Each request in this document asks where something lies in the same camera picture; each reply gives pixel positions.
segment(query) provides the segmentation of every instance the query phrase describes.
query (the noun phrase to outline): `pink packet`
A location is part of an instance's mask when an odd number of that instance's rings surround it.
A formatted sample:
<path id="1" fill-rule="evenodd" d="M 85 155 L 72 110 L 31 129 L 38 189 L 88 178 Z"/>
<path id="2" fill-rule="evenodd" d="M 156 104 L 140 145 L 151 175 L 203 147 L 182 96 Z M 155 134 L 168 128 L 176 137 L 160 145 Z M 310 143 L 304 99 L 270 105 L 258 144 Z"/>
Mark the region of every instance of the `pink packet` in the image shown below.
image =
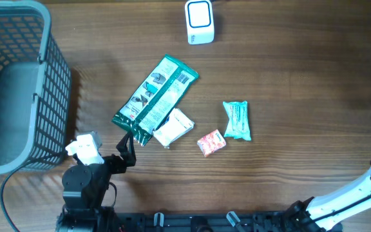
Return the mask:
<path id="1" fill-rule="evenodd" d="M 225 140 L 222 137 L 222 134 L 218 130 L 215 130 L 210 134 L 203 136 L 199 141 L 197 141 L 197 145 L 200 147 L 203 155 L 208 157 L 216 150 L 225 147 Z"/>

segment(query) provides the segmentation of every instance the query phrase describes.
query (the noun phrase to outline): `basket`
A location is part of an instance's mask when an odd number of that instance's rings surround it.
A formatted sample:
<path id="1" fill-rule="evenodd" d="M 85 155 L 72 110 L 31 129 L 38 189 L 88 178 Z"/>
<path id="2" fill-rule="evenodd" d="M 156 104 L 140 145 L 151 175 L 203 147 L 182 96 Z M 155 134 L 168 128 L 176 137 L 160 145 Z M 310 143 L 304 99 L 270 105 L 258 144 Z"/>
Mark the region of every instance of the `basket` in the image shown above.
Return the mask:
<path id="1" fill-rule="evenodd" d="M 0 174 L 64 149 L 71 72 L 34 1 L 0 2 Z M 47 170 L 63 157 L 30 164 Z"/>

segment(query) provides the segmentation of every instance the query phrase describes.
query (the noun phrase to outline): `wooden surface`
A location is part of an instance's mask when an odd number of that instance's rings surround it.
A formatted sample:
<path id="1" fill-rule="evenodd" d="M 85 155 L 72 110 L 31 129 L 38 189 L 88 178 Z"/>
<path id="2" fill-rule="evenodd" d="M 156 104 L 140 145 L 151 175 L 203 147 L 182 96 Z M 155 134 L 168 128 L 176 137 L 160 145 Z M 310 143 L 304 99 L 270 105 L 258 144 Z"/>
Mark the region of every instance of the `wooden surface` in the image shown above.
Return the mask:
<path id="1" fill-rule="evenodd" d="M 136 145 L 137 165 L 112 177 L 118 212 L 283 210 L 330 193 L 371 159 L 369 2 L 215 3 L 215 42 L 200 46 L 187 43 L 183 3 L 48 5 L 73 68 L 69 136 L 98 130 L 100 152 L 116 153 L 125 132 L 112 116 L 169 53 L 200 74 L 178 105 L 196 125 L 170 150 L 155 139 Z M 222 102 L 244 100 L 252 141 L 227 138 L 203 158 L 196 141 L 227 126 Z M 5 202 L 21 231 L 54 230 L 71 165 L 9 181 Z M 344 226 L 371 231 L 371 210 Z M 9 230 L 0 208 L 0 231 Z"/>

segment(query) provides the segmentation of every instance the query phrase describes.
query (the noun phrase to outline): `barcode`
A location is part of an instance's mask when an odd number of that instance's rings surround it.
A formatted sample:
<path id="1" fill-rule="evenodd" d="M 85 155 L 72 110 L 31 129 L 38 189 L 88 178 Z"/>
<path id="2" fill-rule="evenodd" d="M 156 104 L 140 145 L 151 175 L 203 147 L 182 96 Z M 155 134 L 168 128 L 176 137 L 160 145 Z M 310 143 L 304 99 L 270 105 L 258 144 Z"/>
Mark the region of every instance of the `barcode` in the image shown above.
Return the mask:
<path id="1" fill-rule="evenodd" d="M 180 74 L 178 77 L 177 77 L 177 80 L 180 81 L 181 83 L 185 84 L 187 81 L 188 81 L 188 77 L 186 77 L 186 75 L 184 74 Z"/>

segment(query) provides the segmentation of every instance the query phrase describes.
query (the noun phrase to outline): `perforated basket side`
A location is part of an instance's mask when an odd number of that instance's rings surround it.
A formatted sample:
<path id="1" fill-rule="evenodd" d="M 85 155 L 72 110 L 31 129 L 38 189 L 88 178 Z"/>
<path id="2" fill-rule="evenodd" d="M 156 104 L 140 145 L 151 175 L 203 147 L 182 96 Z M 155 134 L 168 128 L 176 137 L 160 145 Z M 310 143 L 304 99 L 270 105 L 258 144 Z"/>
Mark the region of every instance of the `perforated basket side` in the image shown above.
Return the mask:
<path id="1" fill-rule="evenodd" d="M 46 67 L 37 113 L 37 127 L 30 160 L 62 151 L 70 104 L 71 71 L 53 36 L 48 41 Z M 63 157 L 50 158 L 28 166 L 29 169 L 50 169 Z"/>

